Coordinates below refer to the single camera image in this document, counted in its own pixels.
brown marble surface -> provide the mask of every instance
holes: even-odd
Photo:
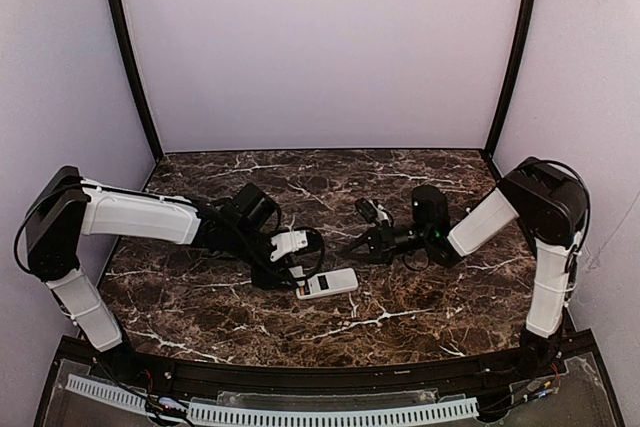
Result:
[[[249,268],[205,251],[125,238],[101,291],[142,351],[244,365],[388,365],[474,355],[517,345],[535,263],[513,224],[454,268],[408,270],[345,261],[337,253],[368,226],[359,197],[376,198],[396,225],[410,222],[410,192],[431,183],[452,220],[494,185],[475,151],[352,150],[171,154],[149,190],[232,196],[254,182],[281,205],[284,225],[325,237],[325,270],[353,267],[351,294],[298,300],[251,286]],[[299,257],[311,266],[313,259]],[[424,257],[412,259],[425,267]]]

perforated metal strip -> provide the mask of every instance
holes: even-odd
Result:
[[[111,385],[69,375],[67,390],[145,415],[142,399]],[[191,402],[189,419],[196,425],[211,427],[417,427],[474,418],[478,415],[475,398],[398,409],[347,412],[284,412],[222,407]]]

white wall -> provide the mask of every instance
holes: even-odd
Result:
[[[33,423],[63,333],[56,303],[11,255],[15,231],[64,164],[140,187],[153,160],[139,125],[107,0],[0,0],[0,425]],[[97,279],[112,239],[81,259]]]
[[[569,163],[593,197],[571,312],[591,327],[628,425],[640,425],[640,0],[536,0],[497,164]]]
[[[167,151],[481,147],[520,0],[125,0]]]

black pole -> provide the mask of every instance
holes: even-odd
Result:
[[[507,118],[509,104],[511,103],[511,96],[513,95],[513,89],[516,86],[516,79],[518,78],[518,71],[520,70],[520,62],[522,61],[522,54],[527,41],[527,32],[529,31],[529,24],[531,23],[532,12],[533,0],[521,0],[516,32],[511,46],[511,55],[509,55],[509,63],[507,64],[507,72],[505,73],[504,81],[502,83],[502,91],[500,92],[500,99],[498,100],[496,113],[493,117],[493,123],[491,124],[491,130],[489,131],[487,144],[484,147],[484,153],[489,157],[493,157],[493,154],[496,152],[498,142],[500,141],[500,134],[502,133],[502,128],[504,127],[504,122]]]
[[[145,136],[147,137],[147,143],[149,144],[151,153],[157,162],[162,159],[164,152],[160,145],[158,132],[156,131],[155,125],[153,125],[149,104],[147,103],[147,98],[145,97],[144,89],[142,88],[140,73],[138,72],[138,66],[133,54],[133,46],[131,45],[131,37],[129,36],[129,30],[127,29],[127,20],[124,16],[122,0],[109,0],[109,8],[111,9],[111,19],[113,20],[113,27],[116,31],[116,37],[120,47],[120,55],[122,56],[122,62],[127,73],[127,79],[129,79],[129,87],[133,94],[133,101],[136,104],[136,109],[140,116],[140,122],[142,123]]]

robotic arm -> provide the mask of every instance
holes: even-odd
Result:
[[[76,250],[81,234],[147,237],[226,252],[251,266],[257,287],[295,288],[319,270],[324,244],[314,229],[262,232],[274,212],[280,219],[278,205],[254,184],[245,185],[232,199],[207,203],[113,188],[82,178],[75,167],[63,167],[29,210],[14,253],[21,268],[44,282],[91,344],[105,352],[125,339],[80,265]],[[17,255],[23,230],[28,269]],[[294,278],[291,254],[318,250],[316,268]]]
[[[520,338],[519,370],[531,374],[557,352],[564,309],[575,281],[576,257],[588,227],[589,197],[584,183],[572,169],[570,176],[553,164],[557,163],[528,158],[453,228],[447,199],[433,186],[413,190],[414,223],[408,227],[394,227],[377,201],[360,199],[356,209],[375,227],[348,245],[343,255],[390,264],[395,255],[424,248],[430,260],[451,267],[509,222],[522,219],[535,238],[537,257],[531,308]]]

